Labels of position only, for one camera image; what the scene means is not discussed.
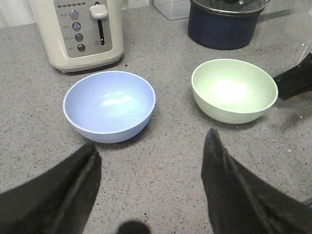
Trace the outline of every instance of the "pot handle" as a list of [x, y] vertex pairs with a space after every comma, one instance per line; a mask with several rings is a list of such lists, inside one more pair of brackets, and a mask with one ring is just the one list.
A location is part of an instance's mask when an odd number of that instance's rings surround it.
[[278, 87], [278, 97], [282, 100], [312, 91], [312, 54], [309, 53], [297, 66], [273, 79]]

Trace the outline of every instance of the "clear plastic container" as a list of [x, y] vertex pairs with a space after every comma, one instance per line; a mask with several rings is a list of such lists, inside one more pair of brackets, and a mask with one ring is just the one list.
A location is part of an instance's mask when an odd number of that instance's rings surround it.
[[154, 0], [154, 6], [169, 20], [187, 18], [190, 0]]

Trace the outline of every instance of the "bowl rim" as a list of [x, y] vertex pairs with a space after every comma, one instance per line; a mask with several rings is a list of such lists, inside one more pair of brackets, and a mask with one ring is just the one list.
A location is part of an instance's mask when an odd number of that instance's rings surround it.
[[[88, 130], [88, 129], [85, 129], [79, 125], [77, 125], [76, 123], [74, 123], [70, 118], [69, 116], [67, 115], [67, 112], [66, 112], [66, 108], [65, 108], [65, 103], [66, 103], [66, 100], [67, 100], [67, 97], [69, 95], [69, 93], [72, 91], [72, 89], [74, 89], [74, 87], [76, 85], [78, 85], [79, 83], [83, 82], [85, 79], [89, 79], [91, 77], [94, 77], [94, 76], [98, 76], [100, 74], [106, 74], [106, 73], [127, 73], [127, 74], [130, 74], [132, 76], [135, 76], [137, 78], [139, 78], [141, 81], [145, 82], [148, 87], [150, 88], [150, 90], [152, 91], [152, 94], [153, 94], [153, 104], [149, 110], [149, 112], [142, 118], [142, 120], [140, 122], [138, 122], [137, 124], [134, 124], [130, 127], [127, 127], [125, 129], [122, 129], [122, 130], [118, 130], [118, 131], [111, 131], [111, 132], [98, 132], [98, 131], [91, 131], [91, 130]], [[125, 72], [125, 71], [103, 71], [103, 72], [97, 72], [97, 73], [93, 73], [91, 75], [88, 75], [84, 78], [82, 78], [81, 80], [77, 81], [74, 85], [72, 85], [72, 87], [70, 87], [70, 89], [67, 91], [65, 97], [64, 97], [64, 100], [63, 100], [63, 112], [65, 114], [65, 117], [67, 118], [67, 120], [73, 125], [75, 126], [76, 128], [84, 131], [84, 132], [87, 132], [87, 133], [91, 133], [91, 134], [116, 134], [116, 133], [123, 133], [123, 132], [126, 132], [130, 129], [133, 129], [135, 128], [136, 126], [139, 126], [141, 123], [143, 123], [150, 115], [151, 113], [154, 111], [154, 108], [155, 108], [155, 104], [156, 104], [156, 95], [155, 95], [155, 91], [153, 89], [153, 87], [151, 86], [151, 84], [145, 80], [144, 78], [140, 77], [139, 75], [137, 74], [134, 74], [134, 73], [131, 73], [131, 72]]]
[[[273, 86], [275, 87], [275, 97], [273, 98], [272, 102], [270, 104], [268, 104], [267, 106], [265, 106], [264, 108], [262, 109], [258, 109], [258, 110], [255, 110], [255, 111], [233, 111], [233, 110], [230, 110], [230, 109], [227, 109], [227, 108], [223, 108], [223, 107], [219, 107], [215, 104], [212, 104], [210, 102], [208, 102], [207, 100], [205, 100], [200, 94], [199, 92], [197, 91], [196, 87], [195, 87], [195, 84], [194, 84], [194, 76], [195, 76], [195, 73], [196, 71], [202, 67], [203, 65], [207, 64], [207, 63], [210, 63], [210, 62], [214, 62], [214, 61], [236, 61], [236, 62], [239, 62], [239, 63], [244, 63], [244, 64], [247, 64], [249, 66], [252, 66], [258, 70], [260, 70], [261, 72], [263, 72], [264, 74], [266, 74], [270, 80], [272, 81], [273, 83]], [[252, 64], [252, 63], [249, 63], [249, 62], [245, 62], [245, 61], [242, 61], [242, 60], [238, 60], [238, 59], [232, 59], [232, 58], [219, 58], [219, 59], [213, 59], [213, 60], [209, 60], [209, 61], [206, 61], [202, 64], [200, 64], [199, 66], [197, 66], [195, 68], [195, 70], [193, 71], [192, 73], [192, 79], [191, 79], [191, 82], [192, 82], [192, 88], [193, 88], [193, 91], [196, 92], [196, 94], [200, 97], [200, 99], [202, 99], [204, 102], [206, 102], [207, 104], [219, 109], [219, 110], [223, 110], [223, 111], [226, 111], [226, 112], [230, 112], [230, 113], [236, 113], [236, 114], [254, 114], [254, 113], [259, 113], [259, 112], [263, 112], [265, 110], [267, 110], [268, 108], [270, 108], [271, 106], [273, 106], [273, 104], [276, 102], [277, 98], [278, 98], [278, 87], [274, 81], [274, 79], [266, 72], [264, 71], [263, 69], [261, 69], [260, 67]]]

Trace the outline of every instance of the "speckled countertop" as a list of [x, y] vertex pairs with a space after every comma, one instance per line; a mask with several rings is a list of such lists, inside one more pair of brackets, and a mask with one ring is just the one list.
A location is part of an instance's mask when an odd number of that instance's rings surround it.
[[170, 21], [154, 7], [122, 11], [124, 55], [113, 66], [62, 74], [46, 56], [36, 24], [0, 29], [0, 192], [47, 171], [82, 146], [62, 112], [67, 90], [102, 70], [136, 73], [154, 87], [151, 121], [136, 137], [96, 144], [102, 182], [85, 234], [112, 234], [128, 219], [154, 233], [211, 233], [200, 180], [210, 128], [238, 161], [287, 195], [312, 196], [312, 93], [278, 100], [261, 118], [230, 125], [206, 116], [191, 92], [192, 71], [219, 58], [253, 63], [276, 76], [312, 51], [310, 0], [274, 0], [253, 40], [219, 51], [187, 35], [188, 19]]

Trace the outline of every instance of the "pot lid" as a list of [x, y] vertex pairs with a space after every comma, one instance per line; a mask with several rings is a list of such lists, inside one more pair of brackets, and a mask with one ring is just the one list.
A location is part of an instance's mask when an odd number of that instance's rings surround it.
[[191, 0], [201, 8], [222, 14], [244, 15], [264, 9], [269, 0]]

